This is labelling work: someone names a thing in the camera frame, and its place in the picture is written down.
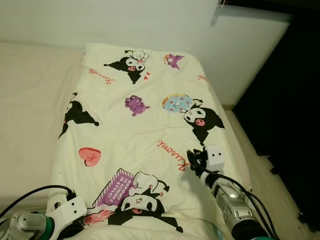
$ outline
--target white wall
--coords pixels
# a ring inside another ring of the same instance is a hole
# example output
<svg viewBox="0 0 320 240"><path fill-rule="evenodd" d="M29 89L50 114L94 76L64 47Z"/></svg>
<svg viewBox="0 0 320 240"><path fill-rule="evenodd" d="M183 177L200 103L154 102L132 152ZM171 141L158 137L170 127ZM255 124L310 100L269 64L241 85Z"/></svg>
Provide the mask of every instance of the white wall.
<svg viewBox="0 0 320 240"><path fill-rule="evenodd" d="M222 104L235 104L290 16L217 0L0 0L0 41L100 42L197 56Z"/></svg>

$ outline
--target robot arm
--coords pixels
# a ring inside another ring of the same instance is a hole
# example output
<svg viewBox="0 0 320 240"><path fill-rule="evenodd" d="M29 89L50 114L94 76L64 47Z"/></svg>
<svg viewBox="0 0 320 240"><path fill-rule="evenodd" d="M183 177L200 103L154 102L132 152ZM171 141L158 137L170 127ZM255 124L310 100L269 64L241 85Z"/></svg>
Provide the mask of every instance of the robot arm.
<svg viewBox="0 0 320 240"><path fill-rule="evenodd" d="M77 196L46 215L16 212L0 223L0 240L57 240L60 233L87 214L85 201Z"/></svg>
<svg viewBox="0 0 320 240"><path fill-rule="evenodd" d="M203 151L188 150L187 157L191 170L200 178L200 181L211 189L216 203L222 211L224 222L235 240L255 240L268 238L259 221L253 216L251 209L245 202L243 192L230 180L204 170L223 175L224 153L219 145L207 146Z"/></svg>

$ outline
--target red heart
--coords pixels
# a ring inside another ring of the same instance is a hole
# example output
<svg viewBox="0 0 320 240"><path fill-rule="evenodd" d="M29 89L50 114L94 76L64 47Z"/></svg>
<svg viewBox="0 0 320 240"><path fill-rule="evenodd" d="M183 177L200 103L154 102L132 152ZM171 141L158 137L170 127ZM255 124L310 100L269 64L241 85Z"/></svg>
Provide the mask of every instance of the red heart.
<svg viewBox="0 0 320 240"><path fill-rule="evenodd" d="M93 167L99 162L101 152L98 149L84 147L79 150L79 156L84 160L87 167Z"/></svg>

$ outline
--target wire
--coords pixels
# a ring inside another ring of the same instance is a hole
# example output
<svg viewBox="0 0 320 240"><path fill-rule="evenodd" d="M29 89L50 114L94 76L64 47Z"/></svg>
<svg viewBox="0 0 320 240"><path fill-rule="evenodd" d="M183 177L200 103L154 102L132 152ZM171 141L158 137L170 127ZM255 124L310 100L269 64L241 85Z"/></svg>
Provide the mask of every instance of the wire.
<svg viewBox="0 0 320 240"><path fill-rule="evenodd" d="M199 168L200 170L202 170L202 171L204 171L204 172L206 172L206 173L208 173L208 174L213 174L213 175L215 175L215 176L217 176L217 177L219 177L219 178L226 179L226 180L232 182L233 184L237 185L237 186L243 191L243 193L248 197L248 199L251 201L252 205L254 206L256 212L258 213L258 215L259 215L259 217L260 217L260 219L261 219L261 221L262 221L262 223L263 223L266 231L267 231L268 234L270 235L270 237L271 237L271 238L274 238L274 239L276 239L276 240L279 240L278 237L276 238L276 236L278 236L278 235L277 235L276 233L274 234L273 231L271 231L271 229L270 229L268 223L266 222L263 214L261 213L258 205L257 205L256 202L254 201L253 197L249 194L250 192L248 192L239 182L237 182L236 180L234 180L234 179L232 179L232 178L230 178L230 177L228 177L228 176L224 176L224 175L222 175L222 174L219 174L219 173L216 173L216 172L207 170L207 169L205 169L204 167L200 166L200 164L197 162L197 155L194 155L193 164L195 164L197 168Z"/></svg>
<svg viewBox="0 0 320 240"><path fill-rule="evenodd" d="M270 223L270 226L271 226L271 229L272 229L272 231L273 231L273 234L274 234L275 238L276 238L276 239L279 239L279 237L278 237L278 235L277 235L277 233L276 233L276 230L275 230L275 226L274 226L274 224L273 224L273 222L272 222L272 220L271 220L271 217L270 217L270 215L269 215L269 213L268 213L265 205L262 203L262 201L261 201L256 195L254 195L253 193L251 193L251 192L249 192L249 191L248 191L247 193L248 193L249 195L251 195L253 198L255 198L255 199L259 202L259 204L260 204L261 207L263 208L263 211L264 211L265 214L266 214L266 217L268 218L268 221L269 221L269 223Z"/></svg>
<svg viewBox="0 0 320 240"><path fill-rule="evenodd" d="M69 194L73 194L72 190L66 186L62 186L62 185L48 185L48 186L43 186L43 187L40 187L40 188L37 188L35 190L32 190L28 193L26 193L25 195L19 197L17 200L15 200L13 203L11 203L5 210L3 210L1 213L0 213L0 219L10 210L12 209L17 203L19 203L21 200L25 199L26 197L34 194L34 193L37 193L37 192L40 192L42 190L45 190L45 189L64 189L64 190L67 190L68 192L68 195Z"/></svg>

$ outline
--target purple cartoon character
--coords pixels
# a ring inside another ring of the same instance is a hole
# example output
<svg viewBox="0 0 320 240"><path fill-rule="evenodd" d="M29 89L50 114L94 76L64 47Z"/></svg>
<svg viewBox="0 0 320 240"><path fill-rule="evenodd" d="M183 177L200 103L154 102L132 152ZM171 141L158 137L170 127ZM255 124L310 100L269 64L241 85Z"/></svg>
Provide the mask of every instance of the purple cartoon character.
<svg viewBox="0 0 320 240"><path fill-rule="evenodd" d="M137 114L142 114L146 109L149 109L149 106L145 106L142 102L142 98L136 95L132 95L131 97L127 97L124 101L125 106L130 108L133 112L132 116L135 117Z"/></svg>
<svg viewBox="0 0 320 240"><path fill-rule="evenodd" d="M165 55L164 57L164 61L168 63L168 65L170 65L172 68L175 69L180 69L180 67L178 66L178 61L181 60L182 58L184 58L185 56L179 56L179 55L172 55L172 54L168 54Z"/></svg>

